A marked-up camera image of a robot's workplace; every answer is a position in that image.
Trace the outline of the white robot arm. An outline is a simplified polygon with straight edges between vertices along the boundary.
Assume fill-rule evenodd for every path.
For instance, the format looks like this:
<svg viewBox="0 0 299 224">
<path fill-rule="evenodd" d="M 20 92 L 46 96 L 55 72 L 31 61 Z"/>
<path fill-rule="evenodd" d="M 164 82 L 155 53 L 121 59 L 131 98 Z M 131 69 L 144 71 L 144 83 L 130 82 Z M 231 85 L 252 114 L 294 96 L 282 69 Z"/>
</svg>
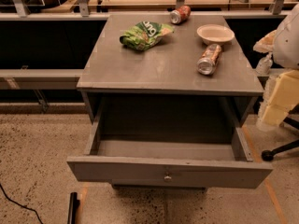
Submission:
<svg viewBox="0 0 299 224">
<path fill-rule="evenodd" d="M 270 131 L 299 105 L 299 5 L 253 49 L 260 53 L 270 52 L 274 62 L 286 69 L 278 76 L 271 75 L 265 84 L 257 127 Z"/>
</svg>

